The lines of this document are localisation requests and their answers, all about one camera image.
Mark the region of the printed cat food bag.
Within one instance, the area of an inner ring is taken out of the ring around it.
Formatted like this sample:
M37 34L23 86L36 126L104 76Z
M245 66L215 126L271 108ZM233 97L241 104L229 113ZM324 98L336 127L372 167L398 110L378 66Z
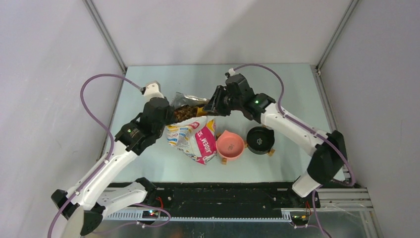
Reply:
M205 105L207 102L208 99L177 92L170 105L177 109L184 105ZM203 116L170 124L166 126L165 133L169 145L193 161L206 165L217 154L215 129L214 117Z

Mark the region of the yellow plastic scoop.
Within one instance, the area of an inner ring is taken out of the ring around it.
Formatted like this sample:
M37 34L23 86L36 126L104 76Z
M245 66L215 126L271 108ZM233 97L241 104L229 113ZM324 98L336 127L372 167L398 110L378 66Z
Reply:
M217 113L214 111L212 104L203 104L197 106L196 117L203 116L217 116Z

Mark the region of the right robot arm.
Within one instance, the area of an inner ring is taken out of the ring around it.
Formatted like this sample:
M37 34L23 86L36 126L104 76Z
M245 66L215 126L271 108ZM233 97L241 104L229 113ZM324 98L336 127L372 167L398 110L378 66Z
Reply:
M268 126L295 142L310 157L306 171L297 178L288 193L294 207L303 206L308 195L333 180L343 165L348 163L343 135L316 129L286 111L265 93L254 93L241 74L227 77L224 86L216 90L203 110L212 116L229 116L241 111L243 116Z

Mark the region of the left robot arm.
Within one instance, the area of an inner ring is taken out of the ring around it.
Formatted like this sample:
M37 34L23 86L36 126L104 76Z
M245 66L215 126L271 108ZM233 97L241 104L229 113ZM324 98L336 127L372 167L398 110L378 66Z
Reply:
M48 231L52 236L59 216L67 220L63 238L79 238L92 233L104 218L130 205L152 206L157 199L155 186L140 178L113 192L106 192L112 180L148 147L161 138L163 129L174 120L174 108L166 97L152 97L143 111L111 135L111 145L96 164L73 187L57 189L51 199L57 206Z

